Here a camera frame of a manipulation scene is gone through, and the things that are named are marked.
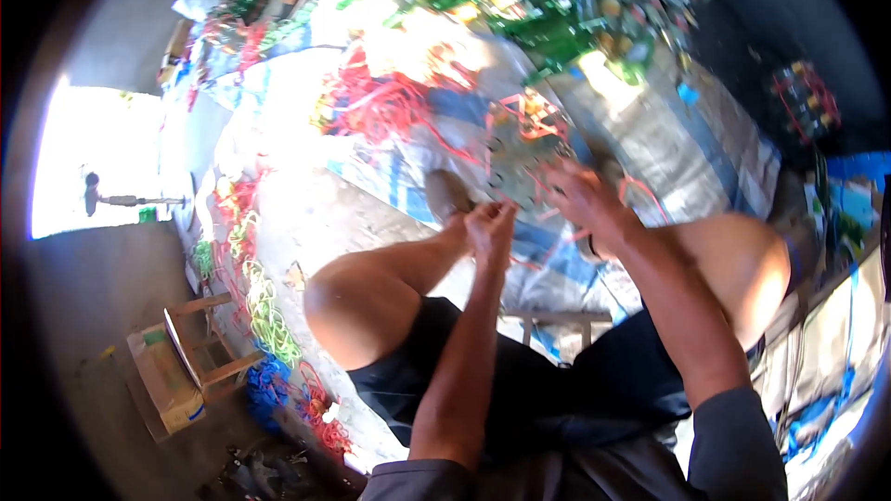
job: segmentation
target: sleeve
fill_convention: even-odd
[[[751,388],[715,395],[693,414],[688,476],[712,501],[788,499],[780,451]]]
[[[387,462],[374,467],[361,501],[464,501],[472,485],[471,473],[451,460]]]

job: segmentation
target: wooden stool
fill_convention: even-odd
[[[244,384],[244,377],[248,373],[248,369],[265,357],[263,351],[254,351],[243,358],[236,358],[232,352],[232,346],[220,333],[211,308],[231,301],[232,296],[225,293],[199,298],[181,306],[164,309],[170,337],[206,403],[238,389]],[[186,318],[196,312],[204,314],[204,329],[200,332],[198,332],[196,326],[198,322],[195,321],[195,318],[191,322]],[[223,347],[228,355],[228,362],[219,365],[214,360],[211,349],[215,345]]]

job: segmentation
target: hand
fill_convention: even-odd
[[[639,224],[616,191],[591,169],[559,159],[556,165],[545,167],[544,176],[551,187],[548,203],[568,220],[591,231],[596,244],[609,248],[621,238],[624,228],[635,221]]]
[[[510,263],[510,242],[517,205],[502,202],[477,206],[464,218],[467,240],[477,259],[477,269],[504,273]]]

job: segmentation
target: cardboard box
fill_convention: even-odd
[[[131,334],[127,345],[151,404],[168,434],[204,418],[204,398],[176,355],[163,323]],[[148,418],[146,426],[155,440],[161,439],[149,425]]]
[[[173,29],[173,35],[170,36],[167,50],[164,51],[164,57],[161,60],[161,68],[165,66],[173,66],[183,56],[185,43],[189,40],[189,32],[192,30],[192,20],[180,20]]]
[[[173,75],[176,63],[185,52],[185,44],[189,40],[189,31],[192,30],[192,20],[180,20],[173,29],[170,42],[161,59],[161,70],[158,71],[158,84],[164,84]]]

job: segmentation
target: blue wire bundle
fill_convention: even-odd
[[[291,369],[271,354],[257,366],[248,370],[248,412],[260,426],[270,433],[278,433],[282,428],[273,419],[276,407],[288,404],[289,392],[284,384],[291,377]]]

